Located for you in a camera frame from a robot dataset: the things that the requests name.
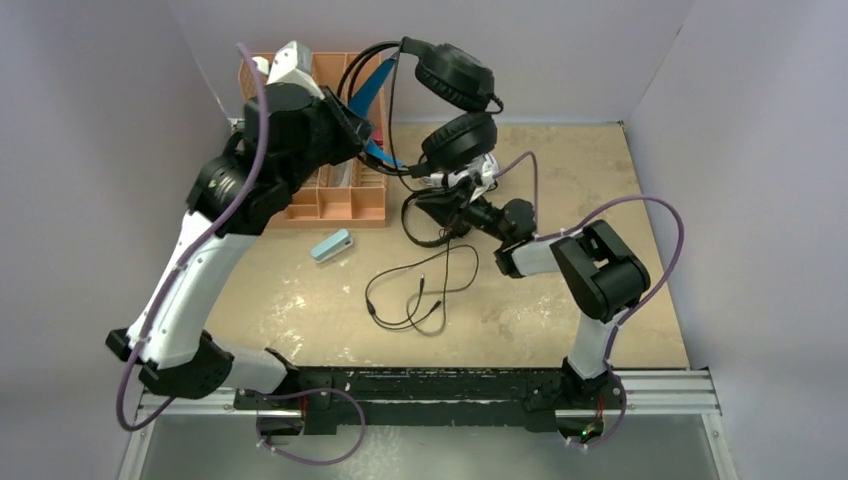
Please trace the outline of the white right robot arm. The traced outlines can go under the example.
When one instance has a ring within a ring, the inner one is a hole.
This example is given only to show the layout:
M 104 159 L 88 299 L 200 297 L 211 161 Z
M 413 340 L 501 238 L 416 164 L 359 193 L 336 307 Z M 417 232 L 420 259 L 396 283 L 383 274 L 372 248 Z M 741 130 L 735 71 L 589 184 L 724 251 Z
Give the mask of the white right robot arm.
M 576 407 L 596 399 L 608 377 L 616 324 L 651 285 L 647 268 L 616 231 L 597 220 L 573 233 L 540 240 L 535 208 L 524 199 L 497 207 L 484 197 L 470 200 L 464 193 L 430 192 L 414 204 L 443 227 L 449 239 L 477 229 L 500 241 L 494 257 L 505 276 L 562 275 L 581 317 L 561 367 L 561 392 Z

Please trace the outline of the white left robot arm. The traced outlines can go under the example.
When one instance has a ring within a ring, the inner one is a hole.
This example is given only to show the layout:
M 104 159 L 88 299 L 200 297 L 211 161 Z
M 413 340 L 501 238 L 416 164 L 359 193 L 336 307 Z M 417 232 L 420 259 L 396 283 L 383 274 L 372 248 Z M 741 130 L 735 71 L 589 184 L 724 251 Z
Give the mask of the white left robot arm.
M 258 391 L 272 408 L 297 399 L 289 362 L 272 349 L 216 342 L 206 322 L 224 285 L 271 218 L 310 176 L 362 153 L 374 130 L 366 106 L 294 84 L 267 86 L 244 123 L 200 170 L 177 245 L 141 316 L 109 333 L 107 347 L 139 366 L 152 393 L 200 399 L 221 387 Z

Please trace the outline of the white and black headphones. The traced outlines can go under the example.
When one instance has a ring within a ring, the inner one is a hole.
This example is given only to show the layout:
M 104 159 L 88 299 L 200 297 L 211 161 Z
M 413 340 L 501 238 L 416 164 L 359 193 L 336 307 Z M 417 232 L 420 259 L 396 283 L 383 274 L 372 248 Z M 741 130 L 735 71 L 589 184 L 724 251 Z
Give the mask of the white and black headphones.
M 421 179 L 427 187 L 459 188 L 470 193 L 474 201 L 491 189 L 495 183 L 500 167 L 492 153 L 486 153 L 474 158 L 464 169 L 453 173 L 432 173 Z

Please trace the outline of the black and blue headphones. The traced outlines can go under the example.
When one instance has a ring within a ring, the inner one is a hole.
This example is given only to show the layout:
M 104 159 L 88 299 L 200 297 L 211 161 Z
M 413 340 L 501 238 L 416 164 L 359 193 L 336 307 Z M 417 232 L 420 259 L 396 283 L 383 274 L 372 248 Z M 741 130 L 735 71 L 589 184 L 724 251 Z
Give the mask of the black and blue headphones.
M 370 166 L 389 175 L 420 178 L 458 172 L 495 149 L 495 116 L 504 104 L 495 92 L 494 73 L 451 43 L 404 36 L 373 44 L 346 61 L 336 94 L 366 117 L 382 94 L 392 101 L 395 88 L 407 86 L 414 100 L 426 93 L 431 98 L 422 110 L 402 99 L 401 118 L 420 112 L 425 120 L 444 123 L 421 141 L 419 159 L 411 163 L 368 140 L 362 157 Z

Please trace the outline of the small black on-ear headphones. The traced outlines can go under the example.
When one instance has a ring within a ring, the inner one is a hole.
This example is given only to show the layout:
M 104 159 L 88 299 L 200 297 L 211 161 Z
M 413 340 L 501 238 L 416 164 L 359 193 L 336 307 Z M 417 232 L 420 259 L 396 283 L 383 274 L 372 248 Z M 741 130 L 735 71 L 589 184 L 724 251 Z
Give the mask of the small black on-ear headphones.
M 401 205 L 401 227 L 406 237 L 416 246 L 434 249 L 446 245 L 451 240 L 465 237 L 465 232 L 451 232 L 432 220 L 417 208 L 413 201 L 428 192 L 449 192 L 442 189 L 426 189 L 411 193 Z

